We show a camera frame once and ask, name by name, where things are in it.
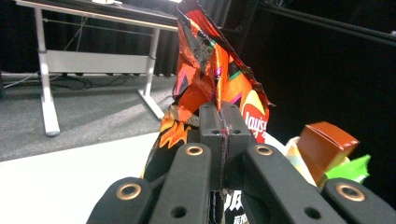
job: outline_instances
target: desk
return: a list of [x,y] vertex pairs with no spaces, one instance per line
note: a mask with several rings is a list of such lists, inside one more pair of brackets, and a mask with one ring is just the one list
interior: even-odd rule
[[[111,184],[141,175],[157,136],[0,162],[0,223],[86,223]],[[266,142],[285,153],[271,135]]]
[[[163,117],[163,112],[150,97],[151,81],[160,31],[177,32],[177,18],[146,8],[125,4],[101,5],[91,0],[15,0],[15,2],[19,6],[35,9],[38,57],[43,88],[41,102],[47,136],[56,136],[61,132],[50,91],[50,73],[146,73],[146,87],[138,90],[138,93],[158,119]],[[152,28],[149,54],[148,56],[125,56],[47,50],[42,18],[43,9]]]

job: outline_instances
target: orange box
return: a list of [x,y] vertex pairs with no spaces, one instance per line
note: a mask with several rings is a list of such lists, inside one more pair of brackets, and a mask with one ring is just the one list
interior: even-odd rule
[[305,125],[297,147],[315,182],[340,164],[359,144],[349,133],[326,121]]

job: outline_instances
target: green object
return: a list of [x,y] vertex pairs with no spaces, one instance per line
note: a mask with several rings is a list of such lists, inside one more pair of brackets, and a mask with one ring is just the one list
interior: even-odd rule
[[362,183],[363,180],[369,176],[367,164],[370,158],[370,155],[365,155],[353,161],[335,166],[330,171],[326,172],[326,176],[328,179],[341,177]]

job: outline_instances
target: gray carpet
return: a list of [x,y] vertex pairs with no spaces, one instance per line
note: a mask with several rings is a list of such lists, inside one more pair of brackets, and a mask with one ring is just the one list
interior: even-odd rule
[[[3,75],[6,84],[20,78]],[[160,122],[136,92],[145,85],[145,76],[101,75],[83,78],[105,86],[69,90],[61,85],[80,89],[82,84],[73,80],[61,80],[62,78],[51,81],[51,84],[57,84],[52,85],[61,129],[61,134],[56,137],[45,135],[41,86],[36,84],[7,88],[6,99],[0,100],[0,161],[159,131]],[[175,76],[153,78],[151,96],[163,111],[173,102],[171,95],[175,81]]]

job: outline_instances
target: table leg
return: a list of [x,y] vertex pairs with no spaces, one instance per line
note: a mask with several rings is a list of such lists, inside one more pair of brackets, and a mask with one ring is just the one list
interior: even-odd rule
[[43,92],[41,104],[43,108],[44,126],[47,136],[56,136],[61,133],[56,116],[55,105],[50,92],[50,72],[47,65],[46,43],[44,38],[43,16],[40,8],[35,8],[35,27],[38,40],[38,59],[40,61],[41,83]]
[[157,103],[155,103],[155,101],[149,95],[150,91],[151,91],[151,82],[152,82],[152,76],[154,73],[155,56],[157,53],[159,37],[160,37],[160,29],[158,29],[158,28],[153,29],[151,45],[150,45],[149,55],[148,55],[148,63],[147,63],[147,67],[146,67],[146,76],[148,78],[147,83],[146,83],[146,88],[144,90],[138,90],[138,92],[139,92],[139,95],[146,102],[148,107],[151,109],[151,111],[155,114],[157,119],[161,120],[163,118],[163,111],[160,109],[160,107],[157,105]]

